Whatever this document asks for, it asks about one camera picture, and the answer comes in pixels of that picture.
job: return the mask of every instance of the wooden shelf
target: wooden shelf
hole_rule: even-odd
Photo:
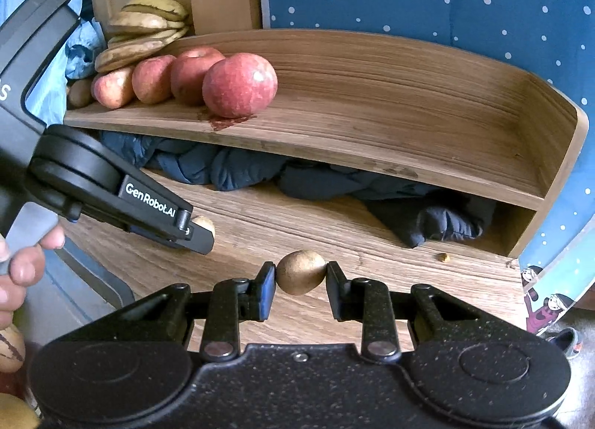
[[[359,201],[341,197],[328,202],[290,199],[270,185],[234,192],[188,186],[151,174],[215,224],[215,246],[206,257],[173,250],[116,228],[82,218],[65,223],[68,236],[106,269],[123,279],[138,296],[171,283],[210,290],[221,280],[253,278],[265,261],[279,262],[298,249],[313,249],[337,261],[349,278],[374,277],[391,290],[431,283],[519,327],[527,316],[520,269],[506,257],[456,243],[428,242],[404,248]],[[450,261],[437,260],[448,252]],[[411,349],[404,322],[401,341]],[[191,349],[197,349],[197,324]],[[277,291],[271,318],[240,325],[243,343],[336,343],[359,346],[361,325],[332,319],[324,284],[304,296]]]
[[[433,43],[275,29],[186,38],[164,52],[197,45],[266,57],[279,77],[273,104],[242,122],[174,100],[93,104],[65,123],[346,165],[519,206],[511,256],[543,222],[587,134],[585,113],[538,77]]]

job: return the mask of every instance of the screw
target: screw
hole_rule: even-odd
[[[233,346],[227,342],[209,342],[205,346],[205,354],[213,358],[227,357],[233,354]]]
[[[293,360],[296,362],[306,362],[308,360],[308,354],[293,354]]]
[[[390,357],[396,354],[397,347],[391,342],[372,342],[368,345],[368,352],[374,357]]]

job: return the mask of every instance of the finger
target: finger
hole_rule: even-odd
[[[39,244],[44,249],[60,249],[64,247],[65,242],[66,236],[64,235],[64,229],[58,224],[43,237]]]
[[[14,284],[31,286],[44,276],[45,256],[40,245],[20,249],[10,261],[10,277]]]
[[[0,312],[0,330],[4,330],[13,322],[12,312]]]
[[[0,276],[0,310],[14,312],[25,301],[25,288],[13,283],[9,276]]]
[[[10,249],[8,249],[8,243],[0,234],[0,263],[6,261],[8,258],[10,258]]]

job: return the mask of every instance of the cartoon girl print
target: cartoon girl print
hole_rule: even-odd
[[[525,286],[527,286],[529,283],[531,283],[535,278],[537,278],[537,276],[542,271],[543,271],[543,268],[542,267],[537,267],[535,265],[531,265],[531,266],[525,268],[521,272],[521,279],[522,279],[523,288]],[[537,299],[539,298],[539,295],[537,294],[537,292],[533,288],[529,288],[529,291],[527,293],[529,294],[529,296],[531,297],[531,300],[533,300],[533,301],[537,301]]]
[[[560,316],[560,313],[564,313],[574,304],[574,300],[565,294],[555,293],[543,300],[543,306],[536,312],[531,309],[528,296],[525,297],[525,304],[529,312],[527,331],[537,334],[553,324]]]

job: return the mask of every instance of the blue polka dot fabric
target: blue polka dot fabric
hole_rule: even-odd
[[[386,33],[462,48],[532,71],[595,113],[595,0],[263,0],[265,27]],[[521,265],[546,267],[595,213],[595,133]],[[595,246],[557,263],[561,293],[595,277]]]

